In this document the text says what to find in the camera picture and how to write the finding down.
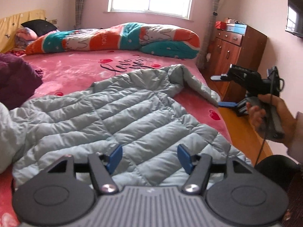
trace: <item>sleeve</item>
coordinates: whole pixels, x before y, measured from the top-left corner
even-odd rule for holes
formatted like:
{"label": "sleeve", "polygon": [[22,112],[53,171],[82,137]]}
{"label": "sleeve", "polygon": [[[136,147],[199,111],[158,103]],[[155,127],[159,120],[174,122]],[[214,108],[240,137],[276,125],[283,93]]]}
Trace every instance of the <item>sleeve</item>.
{"label": "sleeve", "polygon": [[297,126],[294,132],[292,144],[289,146],[287,154],[303,164],[303,114],[297,113]]}

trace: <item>headboard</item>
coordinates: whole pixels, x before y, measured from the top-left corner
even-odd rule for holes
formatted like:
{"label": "headboard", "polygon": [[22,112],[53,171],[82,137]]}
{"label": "headboard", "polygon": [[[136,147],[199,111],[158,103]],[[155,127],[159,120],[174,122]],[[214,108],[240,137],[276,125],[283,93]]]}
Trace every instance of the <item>headboard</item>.
{"label": "headboard", "polygon": [[16,30],[22,27],[22,23],[33,19],[45,19],[45,10],[36,9],[0,19],[0,53],[7,52],[15,46]]}

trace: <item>window sill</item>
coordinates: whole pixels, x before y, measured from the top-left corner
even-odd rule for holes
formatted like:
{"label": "window sill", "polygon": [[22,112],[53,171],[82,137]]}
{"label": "window sill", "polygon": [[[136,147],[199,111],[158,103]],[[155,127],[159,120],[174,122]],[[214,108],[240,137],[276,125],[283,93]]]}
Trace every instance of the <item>window sill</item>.
{"label": "window sill", "polygon": [[104,11],[103,13],[145,13],[145,14],[168,16],[168,17],[173,17],[173,18],[177,18],[177,19],[183,19],[183,20],[186,20],[186,21],[189,21],[189,22],[194,22],[191,19],[184,18],[184,17],[179,17],[178,15],[167,14],[167,13],[149,12],[149,11],[112,10],[112,11]]}

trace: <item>cabinet door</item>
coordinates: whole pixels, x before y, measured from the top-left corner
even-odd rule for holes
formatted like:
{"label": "cabinet door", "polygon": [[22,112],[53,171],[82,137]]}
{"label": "cabinet door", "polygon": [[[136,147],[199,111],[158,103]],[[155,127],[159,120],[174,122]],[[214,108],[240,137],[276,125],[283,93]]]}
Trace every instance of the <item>cabinet door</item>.
{"label": "cabinet door", "polygon": [[221,53],[222,53],[222,43],[223,43],[223,40],[221,40],[219,38],[215,38],[215,46],[212,51],[212,55],[210,57],[210,65],[208,68],[208,72],[209,72],[210,76],[216,74],[215,70],[218,65]]}
{"label": "cabinet door", "polygon": [[[236,64],[239,53],[240,53],[240,47],[233,45],[229,42],[223,41],[222,43],[222,52],[219,59],[219,63],[216,66],[216,75],[221,75],[222,73],[227,73],[228,69],[230,67],[230,64]],[[218,88],[218,91],[222,96],[225,95],[229,82],[215,82],[216,87]]]}

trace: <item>wooden cabinet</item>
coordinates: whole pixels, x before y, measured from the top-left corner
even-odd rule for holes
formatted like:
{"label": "wooden cabinet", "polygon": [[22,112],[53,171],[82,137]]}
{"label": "wooden cabinet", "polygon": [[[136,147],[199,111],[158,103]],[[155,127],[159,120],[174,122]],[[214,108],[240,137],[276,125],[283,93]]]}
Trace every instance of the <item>wooden cabinet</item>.
{"label": "wooden cabinet", "polygon": [[[266,46],[267,36],[247,26],[245,33],[217,30],[215,46],[206,76],[227,73],[231,64],[257,71]],[[214,82],[222,101],[239,102],[246,90],[235,82]]]}

